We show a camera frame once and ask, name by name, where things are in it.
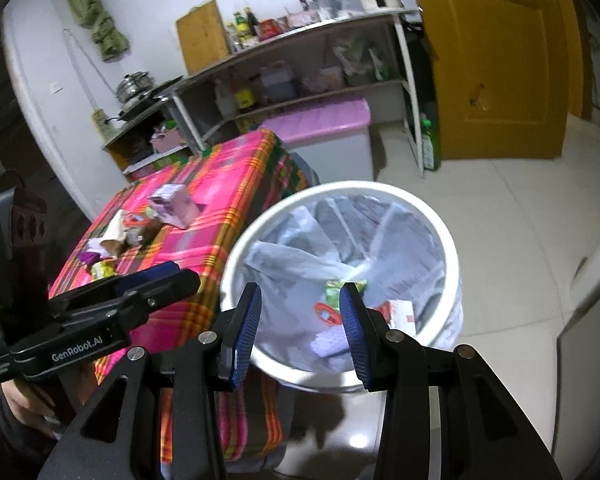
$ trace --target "wooden door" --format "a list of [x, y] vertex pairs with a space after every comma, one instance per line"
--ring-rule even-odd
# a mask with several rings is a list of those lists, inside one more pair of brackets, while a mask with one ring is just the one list
[[553, 158], [569, 103], [558, 0], [417, 0], [443, 158]]

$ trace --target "plaid tablecloth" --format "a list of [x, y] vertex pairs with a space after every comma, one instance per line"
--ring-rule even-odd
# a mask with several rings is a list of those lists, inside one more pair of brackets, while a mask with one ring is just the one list
[[[176, 348], [199, 332], [209, 330], [218, 313], [220, 279], [238, 236], [264, 210], [307, 187], [307, 182], [280, 141], [270, 132], [253, 132], [215, 146], [202, 158], [174, 164], [120, 191], [103, 209], [78, 243], [56, 279], [50, 294], [61, 294], [91, 281], [77, 255], [88, 238], [100, 236], [119, 209], [133, 212], [162, 184], [184, 184], [202, 210], [186, 230], [165, 226], [153, 243], [120, 257], [120, 274], [173, 260], [195, 270], [200, 290], [151, 314], [145, 325], [131, 334], [134, 345], [150, 352]], [[96, 363], [101, 380], [124, 355], [116, 352]], [[218, 394], [218, 422], [225, 460], [244, 454], [265, 455], [282, 441], [278, 418], [277, 384], [253, 368], [243, 389]], [[162, 461], [171, 461], [171, 398], [162, 409]]]

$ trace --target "wooden cutting board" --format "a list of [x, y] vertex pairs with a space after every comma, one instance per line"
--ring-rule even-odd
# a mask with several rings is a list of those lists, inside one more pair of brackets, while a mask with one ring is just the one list
[[191, 9], [176, 22], [176, 28], [189, 74], [202, 70], [230, 53], [215, 0]]

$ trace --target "human hand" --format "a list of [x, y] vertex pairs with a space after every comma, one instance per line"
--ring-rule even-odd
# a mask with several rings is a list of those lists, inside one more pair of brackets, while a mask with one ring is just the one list
[[[80, 371], [77, 395], [80, 402], [84, 404], [91, 397], [98, 383], [93, 363], [82, 363], [78, 366]], [[7, 381], [1, 386], [11, 413], [20, 423], [41, 431], [47, 436], [53, 436], [53, 431], [44, 419], [45, 416], [54, 416], [53, 410], [49, 407], [54, 403], [47, 394], [35, 384], [26, 383], [20, 379]], [[48, 406], [39, 396], [46, 400]]]

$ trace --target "green towel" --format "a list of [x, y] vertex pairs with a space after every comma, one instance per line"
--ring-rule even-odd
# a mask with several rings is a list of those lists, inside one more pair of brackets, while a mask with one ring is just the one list
[[76, 23], [91, 29], [91, 39], [100, 49], [102, 60], [122, 54], [129, 42], [113, 23], [113, 18], [104, 10], [100, 0], [67, 0]]

